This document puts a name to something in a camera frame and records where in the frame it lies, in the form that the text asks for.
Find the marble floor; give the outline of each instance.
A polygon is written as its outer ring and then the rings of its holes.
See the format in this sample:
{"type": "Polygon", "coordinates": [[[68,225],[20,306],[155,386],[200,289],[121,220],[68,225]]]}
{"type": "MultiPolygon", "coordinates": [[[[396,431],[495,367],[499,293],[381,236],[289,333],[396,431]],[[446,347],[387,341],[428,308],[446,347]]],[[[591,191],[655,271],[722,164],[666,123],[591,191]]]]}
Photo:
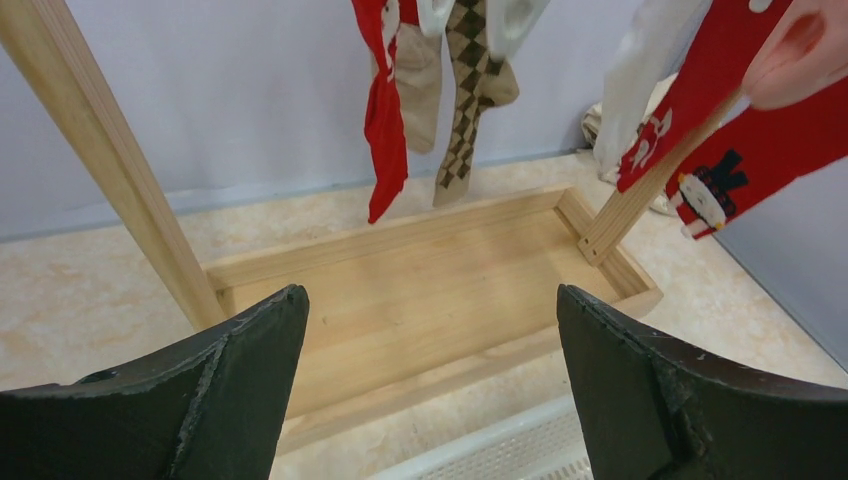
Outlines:
{"type": "MultiPolygon", "coordinates": [[[[474,173],[464,201],[571,182],[599,208],[612,192],[588,154],[474,173]]],[[[180,223],[201,261],[366,223],[369,188],[200,213],[180,223]]],[[[386,218],[426,211],[414,179],[386,218]]],[[[848,376],[712,239],[647,213],[625,246],[665,293],[643,319],[735,361],[826,385],[848,376]]],[[[192,333],[123,227],[0,245],[0,388],[69,383],[192,333]]],[[[277,457],[272,478],[356,479],[568,393],[561,354],[277,457]]]]}

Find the white plastic basket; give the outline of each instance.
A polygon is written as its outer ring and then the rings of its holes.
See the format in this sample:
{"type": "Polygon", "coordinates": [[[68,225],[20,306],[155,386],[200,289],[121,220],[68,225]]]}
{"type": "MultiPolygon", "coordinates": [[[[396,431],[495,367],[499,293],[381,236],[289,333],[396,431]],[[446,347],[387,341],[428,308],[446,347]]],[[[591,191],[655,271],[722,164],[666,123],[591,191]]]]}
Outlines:
{"type": "Polygon", "coordinates": [[[372,480],[591,480],[571,396],[442,445],[372,480]]]}

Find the white wall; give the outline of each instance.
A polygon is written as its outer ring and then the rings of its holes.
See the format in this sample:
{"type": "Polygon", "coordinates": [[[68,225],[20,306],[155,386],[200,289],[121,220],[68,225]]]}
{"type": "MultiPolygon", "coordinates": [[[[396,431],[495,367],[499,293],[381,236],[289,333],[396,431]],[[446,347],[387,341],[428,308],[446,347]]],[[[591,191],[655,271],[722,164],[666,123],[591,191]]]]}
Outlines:
{"type": "Polygon", "coordinates": [[[795,181],[718,235],[843,368],[848,368],[846,185],[848,159],[842,159],[795,181]]]}
{"type": "MultiPolygon", "coordinates": [[[[484,117],[478,164],[580,145],[580,115],[640,2],[551,2],[513,62],[520,98],[484,117]]],[[[373,182],[369,53],[349,1],[68,3],[175,208],[373,182]]],[[[410,156],[413,174],[434,172],[447,144],[444,55],[437,145],[410,156]]],[[[5,52],[0,145],[0,239],[115,219],[5,52]]]]}

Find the beige sock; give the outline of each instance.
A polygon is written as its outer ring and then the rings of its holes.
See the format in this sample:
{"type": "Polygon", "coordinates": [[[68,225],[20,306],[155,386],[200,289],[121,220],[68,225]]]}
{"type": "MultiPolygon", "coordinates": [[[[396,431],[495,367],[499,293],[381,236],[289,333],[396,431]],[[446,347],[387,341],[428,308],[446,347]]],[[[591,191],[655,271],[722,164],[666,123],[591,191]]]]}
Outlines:
{"type": "Polygon", "coordinates": [[[453,128],[436,175],[433,206],[459,200],[468,192],[480,116],[490,107],[518,97],[518,83],[506,61],[489,56],[485,0],[456,0],[445,29],[456,82],[453,128]]]}
{"type": "MultiPolygon", "coordinates": [[[[371,70],[377,62],[371,58],[371,70]]],[[[406,148],[430,153],[436,143],[442,97],[442,38],[428,38],[416,25],[401,23],[397,34],[395,81],[406,148]]]]}

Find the clothespin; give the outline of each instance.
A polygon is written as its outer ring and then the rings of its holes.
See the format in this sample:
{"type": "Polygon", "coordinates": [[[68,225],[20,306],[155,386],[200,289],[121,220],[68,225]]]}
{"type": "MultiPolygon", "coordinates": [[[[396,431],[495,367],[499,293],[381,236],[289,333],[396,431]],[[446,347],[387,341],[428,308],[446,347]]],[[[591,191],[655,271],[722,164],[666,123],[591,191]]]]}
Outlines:
{"type": "Polygon", "coordinates": [[[550,0],[486,0],[486,40],[494,60],[511,58],[550,0]]]}
{"type": "Polygon", "coordinates": [[[795,0],[742,80],[753,108],[800,102],[848,76],[848,2],[795,0]]]}
{"type": "Polygon", "coordinates": [[[418,3],[418,26],[425,37],[445,34],[448,17],[453,10],[454,0],[416,0],[418,3]]]}

